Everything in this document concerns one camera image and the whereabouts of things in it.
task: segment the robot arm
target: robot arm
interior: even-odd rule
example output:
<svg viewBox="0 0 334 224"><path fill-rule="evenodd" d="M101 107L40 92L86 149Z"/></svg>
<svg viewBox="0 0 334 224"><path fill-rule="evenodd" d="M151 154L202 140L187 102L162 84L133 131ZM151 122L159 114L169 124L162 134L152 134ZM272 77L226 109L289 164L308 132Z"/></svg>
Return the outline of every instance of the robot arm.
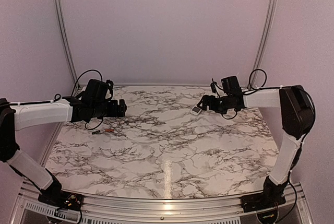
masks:
<svg viewBox="0 0 334 224"><path fill-rule="evenodd" d="M86 90L76 97L35 103L9 103L0 99L0 160L28 178L41 191L43 202L60 206L68 194L61 191L62 186L54 175L20 150L15 141L15 131L47 123L123 117L127 109L125 101L120 100L118 104L112 96L107 98L108 91L112 94L112 88L112 81L92 79Z"/></svg>
<svg viewBox="0 0 334 224"><path fill-rule="evenodd" d="M264 191L242 197L245 212L261 210L284 204L284 188L289 182L292 168L297 164L302 151L302 142L314 123L314 110L300 85L242 92L237 77L222 79L224 97L203 96L197 105L202 110L213 110L222 115L228 109L236 112L244 108L280 108L283 140L276 164L264 183Z"/></svg>

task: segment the silver metal edge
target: silver metal edge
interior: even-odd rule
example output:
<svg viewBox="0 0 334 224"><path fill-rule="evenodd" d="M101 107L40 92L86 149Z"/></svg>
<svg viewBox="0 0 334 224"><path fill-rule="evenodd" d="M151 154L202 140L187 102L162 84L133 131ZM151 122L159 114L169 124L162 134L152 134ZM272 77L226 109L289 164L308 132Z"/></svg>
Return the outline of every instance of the silver metal edge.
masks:
<svg viewBox="0 0 334 224"><path fill-rule="evenodd" d="M63 43L63 47L65 51L68 69L69 69L73 84L75 84L78 76L75 70L71 50L70 50L69 43L68 43L67 33L65 29L64 16L63 16L63 10L62 10L62 3L61 3L61 0L54 0L54 3L55 3L58 26L59 26L59 31L60 31L61 38L62 38L62 43Z"/></svg>
<svg viewBox="0 0 334 224"><path fill-rule="evenodd" d="M9 220L9 224L19 224L21 223L21 219L23 217L24 206L26 200L24 198L17 197L15 201L14 208L11 212L11 217Z"/></svg>
<svg viewBox="0 0 334 224"><path fill-rule="evenodd" d="M272 27L272 22L273 22L273 18L274 18L274 15L275 15L276 7L277 7L277 0L269 0L266 22L265 22L265 26L264 26L264 29L263 29L263 33L262 33L261 41L260 41L260 44L259 44L259 48L257 50L253 70L260 68L261 63L263 61L263 57L264 57L265 49L266 49L266 46L267 46L270 30L271 30L271 27ZM256 78L257 78L257 73L255 73L250 80L251 81L250 84L252 86L255 84Z"/></svg>
<svg viewBox="0 0 334 224"><path fill-rule="evenodd" d="M296 184L295 187L299 201L304 200L305 195L300 184ZM30 182L24 181L19 197L36 202L38 194ZM288 186L284 194L287 203L281 206L292 205L295 200L292 188ZM135 199L85 193L83 195L82 212L86 217L119 221L153 223L212 221L254 213L244 213L241 208L240 197L247 194L200 199Z"/></svg>
<svg viewBox="0 0 334 224"><path fill-rule="evenodd" d="M313 218L311 214L311 210L308 206L306 197L303 201L297 202L298 211L303 224L313 224Z"/></svg>

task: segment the small white object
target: small white object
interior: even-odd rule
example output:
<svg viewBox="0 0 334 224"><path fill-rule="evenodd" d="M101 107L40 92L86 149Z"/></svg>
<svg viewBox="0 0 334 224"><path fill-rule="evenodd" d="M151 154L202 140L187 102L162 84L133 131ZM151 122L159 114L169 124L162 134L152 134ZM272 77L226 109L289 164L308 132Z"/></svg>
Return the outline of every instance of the small white object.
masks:
<svg viewBox="0 0 334 224"><path fill-rule="evenodd" d="M191 108L190 113L192 115L197 116L197 115L199 115L201 113L201 111L202 111L201 108L199 108L198 106L194 106L193 108Z"/></svg>

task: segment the white backdrop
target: white backdrop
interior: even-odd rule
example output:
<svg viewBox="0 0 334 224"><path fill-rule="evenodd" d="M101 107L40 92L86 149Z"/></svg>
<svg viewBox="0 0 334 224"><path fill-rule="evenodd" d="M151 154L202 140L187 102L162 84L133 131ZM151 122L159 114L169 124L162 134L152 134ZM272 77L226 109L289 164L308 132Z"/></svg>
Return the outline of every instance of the white backdrop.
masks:
<svg viewBox="0 0 334 224"><path fill-rule="evenodd" d="M62 0L77 73L116 84L246 85L269 0ZM87 82L86 76L81 83Z"/></svg>

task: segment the metal base plate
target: metal base plate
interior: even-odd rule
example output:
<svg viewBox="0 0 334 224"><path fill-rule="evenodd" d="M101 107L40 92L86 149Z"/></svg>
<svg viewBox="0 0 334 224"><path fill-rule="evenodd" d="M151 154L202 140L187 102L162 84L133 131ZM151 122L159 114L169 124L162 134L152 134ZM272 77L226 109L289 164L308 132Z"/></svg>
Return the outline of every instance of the metal base plate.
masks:
<svg viewBox="0 0 334 224"><path fill-rule="evenodd" d="M244 209L245 213L248 213L252 211L277 207L278 205L286 203L284 195L277 197L277 199L273 202L266 202L265 204L261 200L262 198L262 193L244 195L241 197L241 207Z"/></svg>
<svg viewBox="0 0 334 224"><path fill-rule="evenodd" d="M60 196L57 199L50 199L48 197L45 197L44 195L40 194L38 196L38 201L42 203L46 203L48 205L61 207L61 205L71 197L71 195L75 195L76 197L76 203L71 204L70 206L66 206L66 209L74 210L74 211L80 211L81 205L82 205L82 199L83 195L77 194L77 193L70 193L67 191L61 191Z"/></svg>

